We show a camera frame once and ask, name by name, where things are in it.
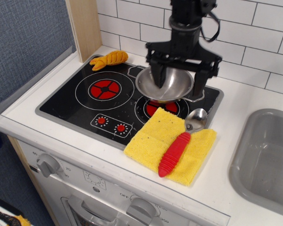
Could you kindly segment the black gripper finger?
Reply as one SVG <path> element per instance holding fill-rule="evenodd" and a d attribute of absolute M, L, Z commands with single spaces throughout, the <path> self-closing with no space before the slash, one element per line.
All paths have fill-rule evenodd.
<path fill-rule="evenodd" d="M 201 70 L 195 73 L 194 76 L 194 86 L 193 86 L 193 96 L 198 97 L 202 95 L 202 91 L 208 80 L 209 72 Z"/>
<path fill-rule="evenodd" d="M 162 88 L 166 80 L 166 66 L 154 63 L 151 65 L 151 72 L 155 85 L 159 88 Z"/>

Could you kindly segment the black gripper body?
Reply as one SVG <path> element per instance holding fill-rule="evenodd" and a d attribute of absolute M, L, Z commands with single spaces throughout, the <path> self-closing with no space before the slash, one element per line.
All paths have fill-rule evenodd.
<path fill-rule="evenodd" d="M 201 23 L 185 26 L 170 24 L 171 40 L 164 42 L 148 42 L 147 62 L 152 65 L 162 64 L 166 68 L 179 68 L 187 71 L 209 72 L 209 78 L 217 76 L 221 56 L 204 49 L 200 43 Z"/>

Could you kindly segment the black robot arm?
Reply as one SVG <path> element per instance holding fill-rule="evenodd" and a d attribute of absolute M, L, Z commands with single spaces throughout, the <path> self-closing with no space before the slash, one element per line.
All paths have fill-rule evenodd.
<path fill-rule="evenodd" d="M 155 84 L 161 88 L 166 80 L 167 68 L 195 72 L 193 96 L 199 97 L 208 79 L 218 75 L 222 57 L 204 49 L 200 43 L 203 17 L 210 16 L 216 7 L 214 0 L 173 0 L 169 25 L 171 39 L 165 42 L 148 42 L 146 61 L 151 66 Z"/>

